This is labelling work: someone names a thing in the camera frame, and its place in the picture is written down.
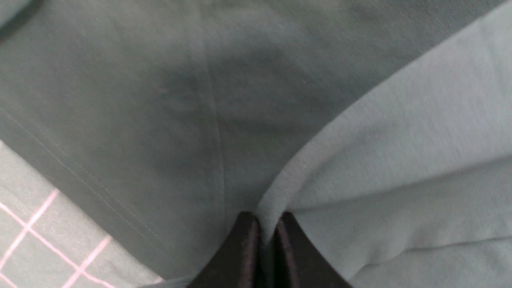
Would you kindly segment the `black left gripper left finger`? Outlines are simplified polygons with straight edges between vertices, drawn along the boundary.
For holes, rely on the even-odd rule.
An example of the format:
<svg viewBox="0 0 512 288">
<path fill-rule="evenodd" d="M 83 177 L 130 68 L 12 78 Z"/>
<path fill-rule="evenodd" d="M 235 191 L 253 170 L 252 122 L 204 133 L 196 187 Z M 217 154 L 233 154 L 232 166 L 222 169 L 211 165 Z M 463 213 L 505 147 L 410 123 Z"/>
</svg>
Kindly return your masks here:
<svg viewBox="0 0 512 288">
<path fill-rule="evenodd" d="M 188 285 L 189 288 L 254 288 L 260 226 L 251 212 L 241 212 L 228 237 Z"/>
</svg>

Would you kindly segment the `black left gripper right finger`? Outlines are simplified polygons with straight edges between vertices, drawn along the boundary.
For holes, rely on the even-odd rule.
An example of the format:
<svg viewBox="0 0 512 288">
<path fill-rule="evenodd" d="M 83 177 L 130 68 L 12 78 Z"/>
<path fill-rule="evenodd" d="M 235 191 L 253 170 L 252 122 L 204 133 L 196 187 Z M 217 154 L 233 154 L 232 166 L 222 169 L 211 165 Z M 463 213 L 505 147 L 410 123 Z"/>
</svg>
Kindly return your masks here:
<svg viewBox="0 0 512 288">
<path fill-rule="evenodd" d="M 272 239 L 275 288 L 350 288 L 309 240 L 291 212 L 280 217 Z"/>
</svg>

